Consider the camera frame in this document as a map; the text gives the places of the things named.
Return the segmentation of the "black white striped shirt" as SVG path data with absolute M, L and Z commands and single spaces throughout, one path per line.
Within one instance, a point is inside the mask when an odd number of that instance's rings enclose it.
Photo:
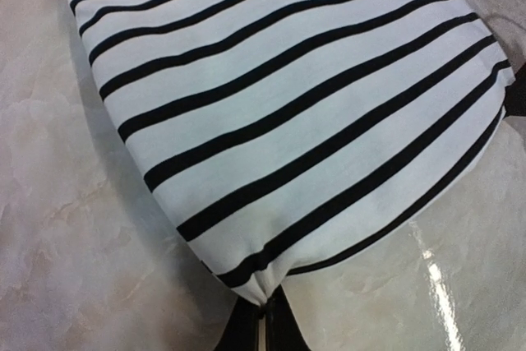
M 465 0 L 67 0 L 145 184 L 264 305 L 470 170 L 514 73 Z

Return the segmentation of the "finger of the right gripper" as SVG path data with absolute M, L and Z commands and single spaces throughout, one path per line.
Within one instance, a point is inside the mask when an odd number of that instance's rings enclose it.
M 506 117 L 526 116 L 525 80 L 516 80 L 506 89 L 504 107 Z

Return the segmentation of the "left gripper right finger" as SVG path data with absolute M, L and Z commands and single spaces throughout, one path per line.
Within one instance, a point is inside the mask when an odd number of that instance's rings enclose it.
M 282 286 L 265 305 L 265 350 L 310 351 Z

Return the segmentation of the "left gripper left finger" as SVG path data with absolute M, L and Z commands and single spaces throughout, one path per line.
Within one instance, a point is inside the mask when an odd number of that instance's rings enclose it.
M 258 351 L 262 307 L 238 299 L 214 351 Z

